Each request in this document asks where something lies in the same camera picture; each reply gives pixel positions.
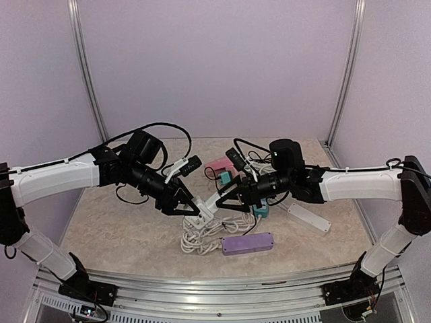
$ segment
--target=lavender wall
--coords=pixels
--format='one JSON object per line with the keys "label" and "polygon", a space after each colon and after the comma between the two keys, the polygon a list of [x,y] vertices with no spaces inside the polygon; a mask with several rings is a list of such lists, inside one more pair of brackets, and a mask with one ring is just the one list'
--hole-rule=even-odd
{"label": "lavender wall", "polygon": [[[0,162],[46,162],[98,142],[66,1],[0,2],[0,48]],[[36,201],[27,221],[58,242],[78,196]],[[0,320],[16,323],[37,268],[21,254],[1,255],[0,268]]]}
{"label": "lavender wall", "polygon": [[108,132],[165,120],[194,137],[324,139],[355,3],[80,1]]}
{"label": "lavender wall", "polygon": [[[413,154],[431,172],[431,2],[367,1],[352,86],[334,150],[347,166]],[[400,205],[364,201],[381,235]],[[431,316],[431,236],[417,239],[400,268],[419,322]]]}

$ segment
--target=metal frame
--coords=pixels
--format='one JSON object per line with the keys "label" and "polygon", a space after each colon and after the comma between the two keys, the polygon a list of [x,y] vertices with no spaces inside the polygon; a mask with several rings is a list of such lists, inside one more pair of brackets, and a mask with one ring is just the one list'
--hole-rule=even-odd
{"label": "metal frame", "polygon": [[335,114],[329,129],[329,134],[326,140],[327,146],[331,149],[339,129],[341,116],[344,111],[345,101],[349,92],[352,75],[355,68],[356,57],[358,55],[359,43],[361,38],[362,24],[364,22],[365,0],[356,0],[356,11],[350,39],[349,53],[347,56],[347,64],[344,70],[343,81],[341,82],[341,90],[337,99]]}
{"label": "metal frame", "polygon": [[[100,271],[89,271],[89,274],[91,279],[119,286],[114,306],[106,308],[112,316],[156,318],[159,322],[276,322],[280,318],[313,315],[341,307],[341,304],[325,306],[320,286],[348,278],[352,269],[353,265],[349,264],[285,275],[196,281]],[[35,322],[44,295],[56,297],[72,306],[86,304],[58,295],[58,287],[58,281],[48,271],[39,271],[25,323]],[[387,269],[383,294],[387,293],[396,293],[403,322],[414,323],[404,280],[397,266]]]}
{"label": "metal frame", "polygon": [[76,53],[78,56],[78,63],[81,68],[82,79],[86,87],[88,100],[93,112],[94,120],[96,121],[97,130],[101,141],[109,139],[108,131],[106,130],[102,113],[100,112],[99,104],[97,101],[96,93],[90,68],[88,67],[88,60],[86,56],[86,48],[84,46],[84,37],[82,35],[81,21],[79,19],[79,8],[77,0],[67,0],[69,7],[69,15],[72,24],[73,39],[75,41]]}

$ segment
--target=white power strip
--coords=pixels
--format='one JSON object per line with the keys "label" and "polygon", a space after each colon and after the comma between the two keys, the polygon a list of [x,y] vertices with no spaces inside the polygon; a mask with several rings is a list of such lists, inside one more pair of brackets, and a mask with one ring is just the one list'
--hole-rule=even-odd
{"label": "white power strip", "polygon": [[290,205],[290,208],[288,209],[288,217],[297,224],[306,227],[322,237],[331,229],[331,222],[315,215],[313,212],[310,212],[295,203]]}
{"label": "white power strip", "polygon": [[200,214],[194,217],[187,215],[184,218],[187,223],[190,223],[195,229],[200,230],[210,221],[212,221],[212,219],[214,219],[214,214],[207,208],[205,201],[201,199],[200,196],[196,196],[193,199],[193,202],[196,204],[199,210],[201,210]]}

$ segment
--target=white cable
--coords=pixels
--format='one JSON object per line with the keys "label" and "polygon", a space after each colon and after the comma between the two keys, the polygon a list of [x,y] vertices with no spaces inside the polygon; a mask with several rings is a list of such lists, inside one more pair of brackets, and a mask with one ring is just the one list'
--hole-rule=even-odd
{"label": "white cable", "polygon": [[[256,219],[257,224],[260,222],[260,217]],[[187,254],[194,251],[199,255],[204,255],[214,250],[220,249],[222,243],[218,238],[209,237],[227,231],[229,234],[238,232],[246,232],[255,224],[254,215],[250,213],[241,213],[231,215],[229,217],[214,218],[203,229],[196,230],[192,225],[183,220],[183,236],[181,238],[181,250]]]}
{"label": "white cable", "polygon": [[256,168],[260,174],[267,174],[267,173],[271,173],[274,172],[275,170],[272,168],[271,164],[262,164],[262,163],[258,163],[256,161],[253,161],[250,157],[246,158],[247,162],[249,164],[247,164],[245,166],[245,170],[247,172],[251,172],[251,167],[250,165],[252,165],[254,168]]}

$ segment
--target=marble floor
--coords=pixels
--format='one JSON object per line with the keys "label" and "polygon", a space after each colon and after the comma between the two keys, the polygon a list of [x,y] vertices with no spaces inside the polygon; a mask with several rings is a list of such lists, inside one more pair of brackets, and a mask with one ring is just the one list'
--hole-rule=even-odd
{"label": "marble floor", "polygon": [[[268,146],[273,139],[248,139]],[[170,161],[183,156],[185,139],[165,139]],[[299,141],[306,164],[330,166],[316,139]],[[192,154],[205,164],[224,156],[232,139],[194,139]],[[193,194],[203,199],[216,188],[203,174],[203,167],[184,178]],[[205,256],[184,254],[180,249],[182,217],[169,217],[154,208],[154,200],[144,205],[129,205],[115,196],[115,186],[88,188],[73,214],[62,249],[73,252],[86,268],[164,278],[204,279],[256,277],[309,271],[354,262],[369,247],[368,239],[352,201],[324,205],[298,203],[332,223],[331,231],[321,237],[294,223],[286,212],[272,207],[269,217],[260,222],[255,233],[271,232],[275,246],[270,251],[223,256],[216,250]],[[121,191],[124,198],[140,201],[134,188]],[[232,211],[222,210],[217,216]]]}

